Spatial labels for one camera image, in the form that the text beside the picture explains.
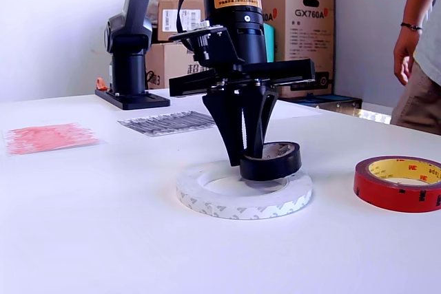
brown box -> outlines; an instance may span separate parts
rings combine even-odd
[[[159,0],[158,3],[158,40],[168,41],[176,34],[179,0]],[[205,19],[204,0],[185,0],[181,8],[181,21],[184,30],[195,28],[196,23]]]
[[[193,59],[193,52],[180,43],[152,44],[145,55],[149,89],[168,89],[174,77],[203,72],[207,68]]]
[[[334,81],[335,0],[262,0],[275,29],[275,60],[312,59],[316,82],[280,87],[280,97],[330,94]]]

red foam tape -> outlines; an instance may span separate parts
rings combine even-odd
[[[393,178],[414,184],[389,181]],[[353,190],[360,199],[383,209],[435,211],[441,209],[441,164],[402,156],[370,158],[357,164]]]

table surface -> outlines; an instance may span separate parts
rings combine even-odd
[[[222,220],[174,195],[184,168],[226,159],[217,129],[149,138],[117,123],[189,109],[204,111],[200,96],[131,112],[96,96],[1,104],[0,129],[77,122],[105,143],[25,156],[2,147],[0,293],[439,290],[441,212],[386,211],[352,187],[366,158],[441,161],[441,137],[320,110],[283,118],[311,110],[278,102],[267,140],[300,143],[313,199],[283,218]]]

black cylinder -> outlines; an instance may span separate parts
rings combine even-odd
[[[145,91],[145,57],[140,54],[113,54],[112,91],[129,96]]]
[[[267,62],[260,0],[204,0],[211,25],[228,29],[236,52],[245,63]]]

3m tape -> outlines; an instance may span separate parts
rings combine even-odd
[[[380,208],[435,211],[441,209],[441,164],[402,156],[370,158],[358,163],[353,190]]]
[[[269,182],[241,178],[227,161],[186,169],[176,186],[179,201],[199,213],[231,220],[263,220],[295,213],[311,199],[312,181],[299,171]]]
[[[263,157],[240,157],[240,174],[248,180],[266,181],[296,173],[302,167],[300,145],[296,143],[266,143]]]

